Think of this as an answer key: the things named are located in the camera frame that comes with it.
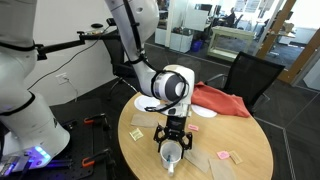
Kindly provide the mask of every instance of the office chair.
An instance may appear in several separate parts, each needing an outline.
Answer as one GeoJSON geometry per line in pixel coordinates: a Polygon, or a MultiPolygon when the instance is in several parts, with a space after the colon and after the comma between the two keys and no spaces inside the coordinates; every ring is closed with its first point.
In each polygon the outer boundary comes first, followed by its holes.
{"type": "Polygon", "coordinates": [[[125,51],[121,43],[120,35],[116,36],[113,39],[103,40],[103,42],[107,47],[107,50],[111,58],[113,75],[116,76],[118,79],[117,82],[112,85],[109,91],[109,94],[107,96],[107,99],[111,100],[111,94],[119,83],[125,83],[132,90],[137,92],[137,90],[125,80],[125,78],[136,78],[136,74],[130,62],[129,61],[125,62],[125,59],[124,59],[125,51]]]}
{"type": "Polygon", "coordinates": [[[209,82],[222,78],[220,90],[242,97],[246,108],[253,115],[260,105],[270,100],[264,91],[275,81],[284,67],[239,52],[228,75],[218,74],[204,83],[208,85],[209,82]]]}
{"type": "Polygon", "coordinates": [[[238,23],[241,20],[242,16],[243,16],[243,14],[241,14],[240,17],[233,23],[233,25],[232,25],[233,28],[237,28],[238,27],[238,23]]]}

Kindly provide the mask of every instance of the person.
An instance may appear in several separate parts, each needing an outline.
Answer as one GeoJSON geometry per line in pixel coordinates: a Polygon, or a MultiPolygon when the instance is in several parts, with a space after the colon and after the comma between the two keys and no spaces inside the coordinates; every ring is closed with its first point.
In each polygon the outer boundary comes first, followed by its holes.
{"type": "Polygon", "coordinates": [[[231,14],[229,16],[225,16],[222,18],[222,22],[220,26],[232,27],[234,24],[234,20],[236,19],[236,15],[234,14],[234,8],[230,10],[231,14]]]}
{"type": "Polygon", "coordinates": [[[259,39],[260,39],[260,37],[261,37],[263,31],[265,30],[268,22],[269,22],[269,19],[267,19],[266,21],[264,21],[264,25],[261,27],[261,29],[260,29],[260,31],[259,31],[259,34],[258,34],[258,35],[256,36],[256,38],[255,38],[256,40],[259,40],[259,39]]]}

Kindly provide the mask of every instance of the round table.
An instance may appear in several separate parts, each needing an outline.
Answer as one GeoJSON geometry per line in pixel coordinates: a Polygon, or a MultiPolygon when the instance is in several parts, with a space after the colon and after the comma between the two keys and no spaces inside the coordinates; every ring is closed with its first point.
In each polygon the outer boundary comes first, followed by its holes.
{"type": "MultiPolygon", "coordinates": [[[[156,128],[144,128],[130,125],[134,114],[145,114],[150,118],[158,118],[160,124],[165,124],[166,116],[160,113],[141,112],[134,106],[134,100],[140,96],[137,93],[123,108],[119,119],[118,137],[123,156],[138,179],[213,179],[211,170],[202,172],[186,158],[180,160],[175,168],[173,177],[167,175],[162,167],[158,143],[153,140],[156,128]],[[129,132],[139,128],[143,137],[134,141],[129,132]]],[[[273,172],[273,157],[268,139],[253,117],[217,115],[204,118],[192,112],[187,118],[188,124],[199,127],[192,131],[193,143],[199,149],[207,152],[212,158],[218,159],[219,151],[236,151],[242,163],[236,165],[231,158],[229,161],[236,179],[256,180],[271,179],[273,172]]]]}

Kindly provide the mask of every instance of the red cloth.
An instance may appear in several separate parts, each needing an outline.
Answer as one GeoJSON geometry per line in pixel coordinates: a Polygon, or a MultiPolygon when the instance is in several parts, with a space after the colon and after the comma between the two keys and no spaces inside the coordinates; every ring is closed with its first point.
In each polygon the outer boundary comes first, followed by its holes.
{"type": "Polygon", "coordinates": [[[191,103],[211,109],[219,114],[249,117],[241,97],[226,94],[199,82],[194,86],[191,103]]]}

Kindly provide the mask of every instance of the sticky note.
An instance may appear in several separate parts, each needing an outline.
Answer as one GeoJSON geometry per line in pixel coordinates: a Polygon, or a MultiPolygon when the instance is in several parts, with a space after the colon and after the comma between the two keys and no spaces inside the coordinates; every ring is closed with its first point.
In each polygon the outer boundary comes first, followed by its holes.
{"type": "Polygon", "coordinates": [[[228,157],[230,157],[227,151],[220,151],[220,152],[217,152],[217,154],[220,159],[227,159],[228,157]]]}
{"type": "Polygon", "coordinates": [[[199,127],[196,126],[196,125],[189,124],[188,128],[191,129],[191,130],[194,130],[194,131],[199,131],[199,127]]]}
{"type": "Polygon", "coordinates": [[[242,159],[240,158],[238,153],[236,153],[236,151],[230,151],[229,154],[230,154],[231,159],[234,161],[235,164],[242,163],[242,159]]]}
{"type": "Polygon", "coordinates": [[[139,128],[133,130],[130,132],[131,137],[133,138],[133,140],[137,141],[138,139],[142,138],[143,134],[140,131],[139,128]]]}

